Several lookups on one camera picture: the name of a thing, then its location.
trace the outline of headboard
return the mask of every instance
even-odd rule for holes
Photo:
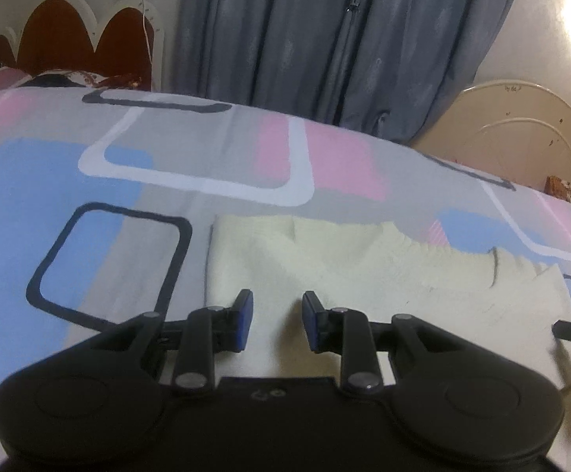
[[[17,38],[0,31],[0,60],[31,75],[54,69],[95,72],[104,76],[135,75],[140,89],[161,88],[164,29],[156,9],[141,0],[123,0],[98,23],[84,0],[43,0]]]

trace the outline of blue trigger pad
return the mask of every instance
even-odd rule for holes
[[[308,336],[309,349],[318,351],[318,324],[316,321],[316,312],[312,307],[307,296],[303,296],[301,301],[301,317],[303,319],[303,327]]]
[[[250,323],[253,321],[253,293],[248,290],[240,293],[234,305],[238,312],[235,344],[236,351],[239,352],[246,348],[246,343],[249,339]]]

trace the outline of cable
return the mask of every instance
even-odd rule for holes
[[[146,31],[146,0],[142,0],[142,27],[143,36],[146,37],[146,49],[148,50],[148,60],[150,62],[150,71],[152,72],[152,53],[150,53],[150,40],[148,39],[148,32]]]

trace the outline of gray curtain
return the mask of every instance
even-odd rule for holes
[[[469,84],[512,0],[182,0],[173,87],[406,143]]]

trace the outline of bed sheet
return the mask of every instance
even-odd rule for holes
[[[91,202],[191,223],[167,320],[204,304],[211,225],[223,213],[392,220],[433,245],[498,246],[556,263],[571,293],[571,205],[535,190],[261,109],[124,90],[15,88],[0,92],[0,381],[94,333],[26,299],[64,225]],[[87,211],[41,294],[113,322],[152,310],[178,239],[160,221]]]

